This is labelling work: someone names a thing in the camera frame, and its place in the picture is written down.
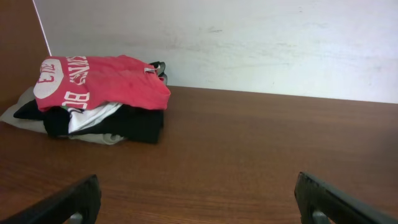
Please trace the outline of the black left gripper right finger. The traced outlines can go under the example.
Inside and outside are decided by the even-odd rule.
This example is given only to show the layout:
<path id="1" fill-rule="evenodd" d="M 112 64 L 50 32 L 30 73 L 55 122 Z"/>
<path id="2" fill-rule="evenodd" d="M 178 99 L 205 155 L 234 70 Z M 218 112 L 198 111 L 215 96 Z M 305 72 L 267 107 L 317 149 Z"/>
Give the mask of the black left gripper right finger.
<path id="1" fill-rule="evenodd" d="M 327 182 L 300 172 L 294 190 L 302 224 L 397 224 L 397 220 Z"/>

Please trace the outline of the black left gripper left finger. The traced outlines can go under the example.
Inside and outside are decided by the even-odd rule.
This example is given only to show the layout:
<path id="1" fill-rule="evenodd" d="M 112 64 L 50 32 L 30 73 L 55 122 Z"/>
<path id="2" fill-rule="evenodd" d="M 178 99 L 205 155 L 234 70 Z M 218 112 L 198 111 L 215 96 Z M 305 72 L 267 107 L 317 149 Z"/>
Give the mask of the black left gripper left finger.
<path id="1" fill-rule="evenodd" d="M 84 224 L 95 223 L 101 206 L 97 175 L 89 175 L 55 194 L 1 220 L 2 224 L 64 223 L 80 214 Z"/>

